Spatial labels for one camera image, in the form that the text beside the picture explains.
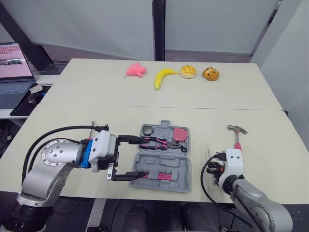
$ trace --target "mouse pad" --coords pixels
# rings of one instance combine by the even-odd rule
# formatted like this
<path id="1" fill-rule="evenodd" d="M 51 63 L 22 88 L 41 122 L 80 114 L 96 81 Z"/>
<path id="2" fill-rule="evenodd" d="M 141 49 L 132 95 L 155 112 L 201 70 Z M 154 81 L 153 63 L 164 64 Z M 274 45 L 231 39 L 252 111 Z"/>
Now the mouse pad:
<path id="1" fill-rule="evenodd" d="M 43 90 L 38 93 L 47 93 L 51 86 L 42 86 Z M 11 116 L 29 116 L 34 110 L 35 106 L 30 106 L 27 103 L 27 99 L 30 96 L 30 91 L 27 92 L 25 97 L 21 100 L 20 104 L 13 109 L 10 113 Z"/>

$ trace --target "open tool case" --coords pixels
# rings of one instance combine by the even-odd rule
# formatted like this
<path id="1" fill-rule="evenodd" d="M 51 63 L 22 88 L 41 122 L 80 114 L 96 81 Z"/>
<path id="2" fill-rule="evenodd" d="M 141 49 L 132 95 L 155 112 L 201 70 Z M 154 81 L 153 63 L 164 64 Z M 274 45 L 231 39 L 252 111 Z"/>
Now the open tool case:
<path id="1" fill-rule="evenodd" d="M 144 127 L 153 128 L 151 135 L 143 133 Z M 140 136 L 149 138 L 156 137 L 174 142 L 173 134 L 175 128 L 185 129 L 188 137 L 184 142 L 178 142 L 185 147 L 167 148 L 167 150 L 149 150 L 140 145 L 140 152 L 136 154 L 133 163 L 135 171 L 149 172 L 145 177 L 131 181 L 131 186 L 144 189 L 161 189 L 174 192 L 188 192 L 191 188 L 191 165 L 187 157 L 190 151 L 190 134 L 187 127 L 175 127 L 170 121 L 161 121 L 161 125 L 144 124 Z M 160 146 L 158 142 L 150 141 L 148 146 Z"/>

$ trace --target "hammer head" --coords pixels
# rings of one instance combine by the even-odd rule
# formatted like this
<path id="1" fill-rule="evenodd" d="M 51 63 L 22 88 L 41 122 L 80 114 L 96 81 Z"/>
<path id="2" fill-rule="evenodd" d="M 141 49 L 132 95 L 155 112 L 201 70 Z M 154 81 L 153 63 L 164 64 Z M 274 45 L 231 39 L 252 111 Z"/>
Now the hammer head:
<path id="1" fill-rule="evenodd" d="M 233 131 L 235 131 L 235 132 L 238 131 L 238 132 L 241 132 L 241 133 L 243 133 L 243 134 L 247 134 L 247 133 L 248 133 L 244 128 L 241 128 L 241 127 L 239 127 L 239 126 L 228 125 L 227 128 L 228 128 L 229 130 L 233 130 Z"/>

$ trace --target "laptop keyboard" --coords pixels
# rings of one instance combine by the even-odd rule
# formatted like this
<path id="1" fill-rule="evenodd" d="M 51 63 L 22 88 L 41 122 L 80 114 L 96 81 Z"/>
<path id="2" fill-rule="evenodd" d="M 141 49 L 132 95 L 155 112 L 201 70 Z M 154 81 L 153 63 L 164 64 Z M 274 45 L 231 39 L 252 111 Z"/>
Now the laptop keyboard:
<path id="1" fill-rule="evenodd" d="M 30 83 L 0 84 L 0 95 L 24 93 L 30 87 Z"/>

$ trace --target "toy banana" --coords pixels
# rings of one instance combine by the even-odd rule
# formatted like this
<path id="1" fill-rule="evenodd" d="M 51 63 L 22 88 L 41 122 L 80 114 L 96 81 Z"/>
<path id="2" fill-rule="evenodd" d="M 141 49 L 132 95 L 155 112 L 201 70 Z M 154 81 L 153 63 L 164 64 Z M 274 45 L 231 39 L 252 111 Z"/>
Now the toy banana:
<path id="1" fill-rule="evenodd" d="M 156 90 L 160 89 L 163 77 L 170 74 L 178 74 L 178 72 L 174 71 L 173 69 L 162 69 L 156 76 L 154 80 L 154 88 Z"/>

